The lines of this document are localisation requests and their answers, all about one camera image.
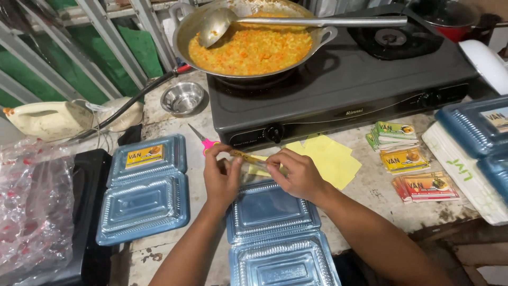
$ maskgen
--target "hand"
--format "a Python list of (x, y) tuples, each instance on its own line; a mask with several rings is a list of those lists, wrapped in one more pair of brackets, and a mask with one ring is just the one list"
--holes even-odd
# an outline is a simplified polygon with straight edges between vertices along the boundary
[(240, 168), (243, 159), (237, 157), (230, 163), (226, 158), (217, 161), (220, 152), (229, 152), (232, 148), (224, 144), (217, 144), (206, 150), (205, 177), (206, 203), (213, 209), (225, 212), (235, 200), (240, 188)]
[[(267, 164), (267, 168), (273, 180), (292, 196), (317, 205), (316, 201), (323, 197), (322, 194), (327, 190), (329, 183), (321, 178), (309, 156), (302, 156), (284, 148), (268, 157), (266, 162), (272, 163)], [(288, 170), (287, 177), (279, 171), (280, 164)]]

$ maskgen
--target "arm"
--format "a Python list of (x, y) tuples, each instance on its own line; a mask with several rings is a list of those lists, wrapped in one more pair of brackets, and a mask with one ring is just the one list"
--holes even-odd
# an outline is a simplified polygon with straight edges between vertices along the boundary
[(403, 231), (324, 181), (309, 157), (283, 149), (267, 162), (282, 163), (288, 176), (268, 164), (272, 178), (286, 192), (320, 207), (353, 250), (384, 278), (396, 285), (452, 285)]
[(207, 200), (196, 220), (175, 244), (155, 273), (149, 286), (202, 286), (220, 239), (226, 209), (238, 194), (241, 158), (232, 164), (217, 161), (219, 152), (231, 148), (216, 145), (206, 151), (205, 186)]

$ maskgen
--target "scissors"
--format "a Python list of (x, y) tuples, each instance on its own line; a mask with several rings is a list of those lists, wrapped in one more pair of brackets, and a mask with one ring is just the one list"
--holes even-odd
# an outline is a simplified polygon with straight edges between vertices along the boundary
[(199, 139), (201, 140), (201, 143), (205, 146), (205, 149), (203, 150), (203, 156), (206, 156), (205, 155), (206, 150), (208, 150), (208, 149), (212, 148), (213, 146), (220, 143), (219, 141), (208, 140), (208, 138), (205, 138), (203, 135), (201, 135), (201, 133), (199, 133), (196, 129), (194, 129), (194, 127), (192, 127), (191, 124), (189, 124), (189, 123), (187, 123), (187, 124), (192, 129), (192, 131), (194, 131), (194, 133), (199, 137)]

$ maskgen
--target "black hose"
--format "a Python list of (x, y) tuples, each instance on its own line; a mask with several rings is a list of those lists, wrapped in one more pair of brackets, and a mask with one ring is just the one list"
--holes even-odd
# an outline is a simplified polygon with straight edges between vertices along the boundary
[[(139, 91), (138, 94), (133, 96), (126, 104), (124, 104), (122, 107), (120, 107), (120, 109), (118, 109), (112, 116), (110, 116), (108, 119), (102, 121), (99, 124), (99, 126), (97, 127), (97, 129), (102, 129), (102, 128), (108, 126), (111, 122), (113, 122), (115, 119), (120, 117), (120, 115), (122, 115), (124, 112), (126, 112), (129, 107), (131, 107), (136, 101), (138, 101), (138, 99), (140, 99), (142, 96), (146, 95), (147, 93), (151, 92), (153, 89), (155, 89), (156, 87), (158, 87), (165, 81), (173, 78), (175, 75), (176, 75), (176, 73), (174, 71), (169, 71), (169, 72), (163, 74), (158, 79), (154, 80), (149, 85), (145, 86), (142, 90)], [(72, 138), (71, 140), (84, 139), (84, 138), (87, 138), (88, 136), (93, 135), (95, 132), (97, 132), (96, 129), (90, 129), (84, 133), (77, 135), (76, 137)]]

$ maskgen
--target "stove knob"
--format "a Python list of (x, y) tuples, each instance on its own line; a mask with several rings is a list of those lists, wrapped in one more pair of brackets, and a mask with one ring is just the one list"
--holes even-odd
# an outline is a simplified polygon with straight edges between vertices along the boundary
[(282, 135), (284, 133), (284, 128), (281, 124), (271, 124), (265, 129), (265, 137), (275, 142), (275, 144), (279, 144), (280, 140), (282, 139)]
[(418, 103), (422, 107), (434, 107), (441, 104), (441, 94), (438, 91), (428, 91), (424, 93)]

